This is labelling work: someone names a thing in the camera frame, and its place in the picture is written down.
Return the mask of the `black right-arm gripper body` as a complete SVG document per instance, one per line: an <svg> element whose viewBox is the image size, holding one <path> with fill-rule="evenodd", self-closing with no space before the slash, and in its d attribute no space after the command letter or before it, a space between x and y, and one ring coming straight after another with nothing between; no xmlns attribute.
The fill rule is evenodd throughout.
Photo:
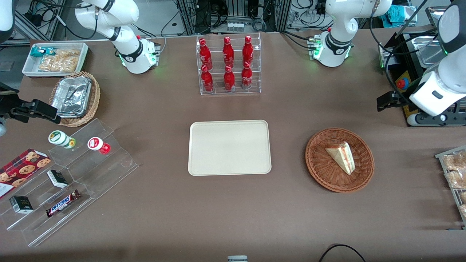
<svg viewBox="0 0 466 262"><path fill-rule="evenodd" d="M7 118L10 111L19 106L19 90L0 83L0 117Z"/></svg>

